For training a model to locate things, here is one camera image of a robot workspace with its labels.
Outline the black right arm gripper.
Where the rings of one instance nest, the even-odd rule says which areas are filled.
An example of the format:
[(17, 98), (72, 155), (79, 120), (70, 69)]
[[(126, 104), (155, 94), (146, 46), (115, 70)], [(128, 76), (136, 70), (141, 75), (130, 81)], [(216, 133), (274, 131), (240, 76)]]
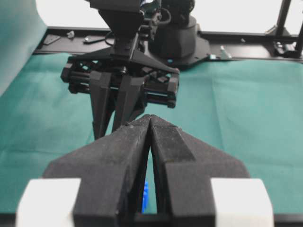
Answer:
[[(113, 56), (110, 52), (110, 48), (105, 48), (70, 56), (61, 73), (71, 93), (90, 93), (95, 140), (105, 136), (114, 109), (112, 131), (142, 114), (145, 106), (140, 98), (144, 93), (148, 103), (176, 106), (178, 69), (139, 50), (130, 58)], [(120, 88), (116, 107), (111, 88), (114, 91)]]

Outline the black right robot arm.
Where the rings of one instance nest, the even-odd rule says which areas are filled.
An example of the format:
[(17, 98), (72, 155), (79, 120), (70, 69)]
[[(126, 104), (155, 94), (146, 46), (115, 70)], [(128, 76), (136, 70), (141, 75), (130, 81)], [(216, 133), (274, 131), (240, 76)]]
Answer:
[(53, 161), (44, 176), (81, 179), (78, 227), (213, 227), (212, 177), (249, 178), (244, 164), (144, 114), (148, 102), (173, 108), (179, 70), (144, 54), (161, 20), (140, 0), (92, 0), (114, 34), (111, 47), (72, 56), (62, 80), (90, 94), (94, 142)]

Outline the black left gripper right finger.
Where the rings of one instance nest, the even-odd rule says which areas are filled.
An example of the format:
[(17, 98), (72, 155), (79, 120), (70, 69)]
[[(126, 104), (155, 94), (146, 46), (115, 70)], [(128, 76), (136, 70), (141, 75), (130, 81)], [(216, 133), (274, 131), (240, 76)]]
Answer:
[(245, 165), (156, 115), (151, 137), (158, 212), (168, 214), (173, 227), (215, 226), (210, 179), (249, 178)]

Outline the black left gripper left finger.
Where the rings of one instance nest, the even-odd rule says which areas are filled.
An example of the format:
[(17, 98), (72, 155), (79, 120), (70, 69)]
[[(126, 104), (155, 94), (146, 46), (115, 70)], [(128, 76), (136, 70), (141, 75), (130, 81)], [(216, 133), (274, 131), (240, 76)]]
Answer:
[(44, 178), (80, 178), (77, 227), (117, 227), (141, 211), (151, 116), (50, 162)]

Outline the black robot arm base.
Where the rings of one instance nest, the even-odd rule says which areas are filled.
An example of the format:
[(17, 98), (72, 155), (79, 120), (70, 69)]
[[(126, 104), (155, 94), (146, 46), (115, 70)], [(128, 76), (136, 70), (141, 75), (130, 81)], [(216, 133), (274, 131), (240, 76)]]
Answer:
[(194, 0), (163, 0), (168, 11), (164, 19), (169, 23), (158, 27), (155, 38), (148, 42), (148, 50), (156, 59), (172, 68), (185, 69), (211, 54), (209, 41), (198, 35), (199, 24), (191, 15)]

